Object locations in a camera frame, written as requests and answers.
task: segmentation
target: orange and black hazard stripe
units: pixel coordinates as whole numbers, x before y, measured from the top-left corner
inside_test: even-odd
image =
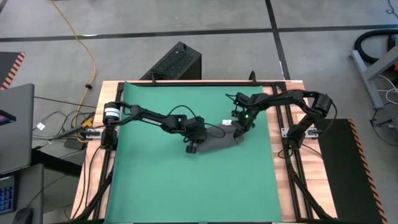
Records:
[[[2,85],[0,86],[0,90],[6,90],[10,87],[11,82],[13,81],[13,79],[15,78],[15,76],[17,75],[17,71],[19,69],[19,67],[22,64],[22,61],[25,58],[25,52],[20,53],[17,58],[15,59],[14,64],[12,65],[10,72],[7,74],[6,79],[4,80],[4,82],[2,83]]]
[[[351,126],[351,130],[352,130],[353,135],[354,135],[354,140],[356,142],[356,146],[358,148],[359,155],[361,156],[362,164],[363,164],[363,167],[365,169],[365,173],[366,173],[366,175],[368,177],[369,185],[371,187],[374,200],[375,200],[376,205],[377,205],[377,207],[379,209],[379,214],[381,216],[382,223],[383,224],[387,224],[386,215],[384,214],[383,206],[381,205],[379,195],[377,194],[376,186],[374,185],[373,178],[372,178],[372,175],[371,175],[371,171],[369,170],[368,163],[366,162],[366,158],[365,158],[365,155],[363,153],[363,148],[362,148],[361,142],[359,140],[358,133],[355,130],[355,125],[354,125],[352,119],[348,119],[348,122],[349,122],[349,125]]]

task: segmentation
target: cylindrical motor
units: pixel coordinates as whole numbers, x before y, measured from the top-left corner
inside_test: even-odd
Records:
[[[110,102],[104,105],[103,124],[107,125],[120,120],[120,106],[117,103]]]

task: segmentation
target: white cable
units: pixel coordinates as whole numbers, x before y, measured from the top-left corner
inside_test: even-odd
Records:
[[[392,103],[392,104],[398,105],[398,102],[392,101],[392,100],[390,100],[390,99],[388,98],[388,94],[389,94],[390,92],[394,91],[394,90],[395,90],[395,93],[398,94],[398,89],[396,88],[396,86],[395,86],[395,85],[390,81],[390,79],[388,79],[387,77],[385,77],[385,76],[383,76],[383,75],[379,75],[379,77],[381,77],[381,78],[387,80],[387,82],[389,82],[390,85],[392,86],[392,89],[390,89],[390,90],[378,90],[378,91],[380,91],[380,92],[386,92],[386,95],[385,95],[385,96],[386,96],[386,100],[387,100],[388,102]]]

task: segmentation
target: yellow cable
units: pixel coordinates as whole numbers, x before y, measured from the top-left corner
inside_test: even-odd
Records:
[[[61,12],[61,10],[58,8],[58,6],[55,4],[55,2],[54,2],[53,0],[51,0],[51,4],[56,8],[56,10],[57,10],[57,11],[61,14],[61,16],[63,17],[63,20],[65,20],[65,22],[68,24],[70,30],[72,31],[73,35],[75,36],[76,41],[79,42],[79,44],[81,44],[81,45],[86,49],[88,55],[90,55],[91,61],[93,62],[93,68],[94,68],[93,75],[91,76],[91,80],[90,80],[90,82],[88,83],[89,85],[91,85],[91,84],[93,83],[93,81],[94,81],[96,75],[97,75],[97,65],[95,64],[94,57],[93,57],[93,55],[91,54],[90,50],[88,50],[87,46],[86,46],[81,40],[79,40],[79,38],[77,37],[76,32],[75,32],[75,30],[73,29],[72,25],[70,25],[68,19],[63,15],[63,13]],[[83,95],[81,96],[79,106],[78,106],[78,108],[77,108],[77,110],[76,110],[76,116],[75,116],[76,118],[77,118],[77,115],[78,115],[79,112],[80,112],[81,105],[83,104],[83,101],[84,101],[84,99],[86,98],[87,91],[88,91],[88,88],[86,87],[86,90],[85,90],[85,92],[83,93]],[[75,118],[75,122],[74,122],[75,127],[76,127],[76,124],[77,124],[77,119],[76,119],[76,118]],[[87,143],[87,142],[88,142],[88,141],[81,140],[81,139],[78,137],[77,133],[75,133],[75,137],[76,137],[76,139],[77,139],[78,141],[80,141],[81,143]]]

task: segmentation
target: black cable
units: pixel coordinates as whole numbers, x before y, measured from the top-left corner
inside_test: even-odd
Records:
[[[337,113],[338,113],[337,107],[336,107],[336,105],[335,105],[334,102],[331,102],[331,105],[335,108],[335,116],[333,117],[333,119],[332,119],[332,121],[330,122],[329,126],[328,126],[324,131],[322,131],[322,132],[319,134],[319,136],[321,136],[322,134],[325,134],[325,133],[330,129],[330,127],[333,125],[333,123],[334,123],[335,120],[336,120]]]
[[[63,122],[62,127],[61,127],[60,130],[63,129],[63,125],[65,124],[67,118],[68,118],[72,113],[74,113],[75,111],[72,111],[72,112],[65,118],[65,120],[64,120],[64,122]],[[60,135],[59,135],[59,134],[60,134],[59,132],[58,132],[58,134],[53,135],[53,136],[39,136],[39,135],[33,134],[33,138],[32,138],[32,139],[47,140],[47,141],[53,141],[53,140],[55,140],[55,139],[76,139],[75,137],[68,137],[68,136],[64,136],[64,137],[61,137],[61,138],[60,138]]]
[[[60,179],[62,179],[62,178],[64,178],[64,177],[66,177],[66,176],[67,176],[67,175],[63,175],[63,176],[61,176],[60,178],[54,180],[53,182],[51,182],[51,183],[47,184],[45,187],[43,187],[43,188],[42,188],[42,189],[29,201],[29,203],[26,205],[26,207],[28,207],[28,206],[30,205],[30,203],[32,203],[33,200],[34,200],[37,196],[39,196],[47,187],[49,187],[50,185],[54,184],[55,182],[57,182],[58,180],[60,180]]]
[[[192,114],[192,116],[193,117],[196,117],[196,114],[192,111],[192,109],[191,108],[189,108],[188,106],[186,106],[186,105],[178,105],[178,106],[176,106],[175,108],[173,108],[166,116],[169,116],[169,115],[171,115],[172,113],[173,113],[173,111],[175,111],[175,109],[177,109],[177,108],[181,108],[181,107],[183,107],[183,108],[186,108],[186,109],[188,109],[190,112],[191,112],[191,114]]]
[[[225,133],[225,131],[224,131],[222,128],[217,127],[217,126],[215,126],[214,124],[209,124],[209,123],[205,123],[205,125],[212,126],[212,127],[216,128],[216,129],[219,129],[219,130],[221,130],[221,131],[223,132],[223,135],[222,135],[221,137],[217,137],[217,136],[211,135],[210,133],[207,133],[207,134],[210,135],[211,137],[214,137],[214,138],[223,138],[223,137],[225,137],[226,133]]]
[[[65,207],[63,208],[63,214],[65,215],[65,217],[68,219],[68,222],[70,223],[70,218],[67,215],[67,211],[65,211]]]
[[[94,161],[95,155],[100,150],[100,148],[101,148],[101,146],[98,146],[98,148],[95,150],[95,152],[93,154],[93,157],[91,158],[90,165],[88,166],[88,181],[87,181],[87,193],[86,193],[85,207],[87,207],[88,192],[89,192],[89,189],[90,189],[91,168],[93,167],[93,161]]]
[[[68,113],[68,116],[63,120],[61,128],[57,134],[60,134],[61,132],[65,131],[64,126],[65,126],[66,122],[68,121],[69,116],[72,115],[73,113],[75,113],[76,111],[77,110],[74,110],[74,111],[71,111],[70,113]]]
[[[42,119],[39,121],[39,123],[43,123],[44,120],[49,119],[52,115],[57,114],[57,113],[63,115],[64,117],[67,117],[67,116],[66,116],[64,113],[62,113],[61,111],[54,111],[53,113],[50,113],[49,115],[47,115],[47,116],[45,116],[44,118],[42,118]]]
[[[77,207],[77,209],[75,211],[75,214],[71,216],[71,219],[74,219],[76,217],[76,214],[77,214],[77,212],[80,209],[81,203],[83,202],[83,197],[84,197],[85,190],[86,190],[86,153],[87,153],[87,149],[85,149],[85,155],[84,155],[85,158],[83,160],[83,170],[84,170],[84,174],[83,174],[83,191],[81,193],[81,199],[80,199],[80,202],[79,202],[79,206]]]
[[[75,152],[71,152],[71,153],[65,154],[65,155],[59,157],[59,159],[63,159],[63,158],[65,158],[65,157],[70,156],[70,155],[73,155],[73,154],[78,154],[79,152],[83,152],[83,151],[82,151],[82,150],[77,150],[77,151],[75,151]]]
[[[96,207],[98,202],[101,201],[104,192],[106,191],[108,186],[111,184],[112,178],[113,178],[113,169],[114,169],[114,166],[112,166],[111,172],[109,172],[105,181],[98,187],[98,191],[94,195],[91,202],[84,209],[84,211],[78,217],[76,217],[74,219],[74,222],[77,220],[87,220],[88,219],[88,217],[90,216],[90,214],[92,213],[92,211],[94,210],[94,208]]]
[[[390,6],[390,9],[387,9],[386,13],[387,14],[393,14],[398,19],[398,15],[396,14],[396,10],[394,9],[394,7],[392,7],[391,1],[387,0],[387,2],[388,2],[388,5]]]
[[[66,139],[76,139],[76,138],[73,138],[73,137],[62,137],[62,138],[57,138],[57,136],[49,136],[49,137],[36,137],[36,136],[33,136],[32,137],[32,140],[43,140],[43,141],[58,141],[58,140],[61,140],[61,139],[64,139],[64,140],[66,140]]]
[[[51,113],[50,115],[46,116],[45,118],[49,118],[51,115],[53,115],[53,114],[55,114],[55,113],[57,113],[57,112],[59,112],[59,111],[53,112],[53,113]],[[76,110],[71,111],[70,113],[68,113],[68,115],[65,115],[65,114],[63,114],[62,112],[59,112],[59,113],[61,113],[62,115],[64,115],[65,119],[63,120],[63,123],[62,123],[62,125],[61,125],[60,130],[59,130],[58,133],[57,133],[56,135],[54,135],[54,136],[57,136],[57,135],[60,134],[63,130],[65,130],[65,129],[63,128],[63,126],[64,126],[65,123],[67,122],[69,116],[70,116],[71,114],[73,114],[74,112],[76,112]],[[37,137],[37,138],[53,138],[53,137],[54,137],[54,136],[40,136],[40,135],[37,135],[37,134],[32,134],[32,135],[35,136],[35,137]]]
[[[397,34],[398,34],[398,29],[372,30],[372,31],[366,32],[366,33],[360,35],[355,40],[354,49],[358,51],[359,55],[365,62],[375,63],[379,59],[366,54],[365,51],[362,49],[362,42],[369,37],[374,37],[374,36],[379,36],[379,35],[397,35]]]
[[[378,109],[376,109],[376,110],[374,111],[372,120],[370,120],[371,126],[372,126],[372,128],[373,128],[374,133],[376,133],[376,136],[377,136],[380,140],[384,141],[386,144],[388,144],[388,145],[390,145],[390,146],[398,147],[398,145],[396,145],[396,144],[387,142],[386,140],[384,140],[384,139],[379,135],[379,133],[377,133],[376,128],[374,127],[374,123],[373,123],[373,122],[375,121],[375,117],[376,117],[377,112],[379,112]]]
[[[307,149],[312,150],[314,153],[318,154],[321,159],[323,159],[322,154],[320,154],[318,151],[316,151],[315,149],[311,148],[310,146],[306,145],[306,144],[302,144],[303,146],[305,146]]]
[[[62,100],[54,100],[54,99],[50,99],[50,98],[46,98],[46,97],[41,97],[41,96],[34,96],[34,98],[41,99],[41,100],[54,101],[54,102],[57,102],[57,103],[66,103],[66,104],[76,105],[76,106],[84,106],[84,107],[89,107],[89,108],[97,108],[96,106],[80,105],[80,104],[78,104],[78,103],[71,103],[71,102],[62,101]]]
[[[284,150],[281,149],[281,150],[278,152],[278,157],[281,158],[281,159],[285,159],[285,158],[286,158],[285,156],[281,156],[281,152],[284,152]],[[293,149],[288,149],[288,150],[287,150],[287,155],[288,155],[289,157],[292,157],[292,156],[293,156]]]
[[[184,139],[182,140],[182,142],[187,143],[187,142],[191,141],[190,136],[193,136],[194,134],[196,134],[196,133],[191,133],[191,134],[185,136]]]

